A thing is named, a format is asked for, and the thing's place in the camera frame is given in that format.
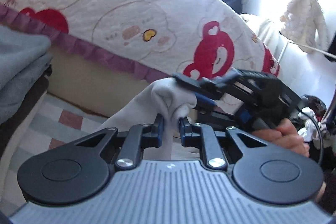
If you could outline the person's right hand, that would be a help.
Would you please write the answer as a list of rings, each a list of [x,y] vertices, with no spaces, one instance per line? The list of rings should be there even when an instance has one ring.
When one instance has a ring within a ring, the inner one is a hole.
[[[251,133],[282,148],[309,157],[309,145],[304,142],[289,119],[283,119],[275,129],[262,129]]]

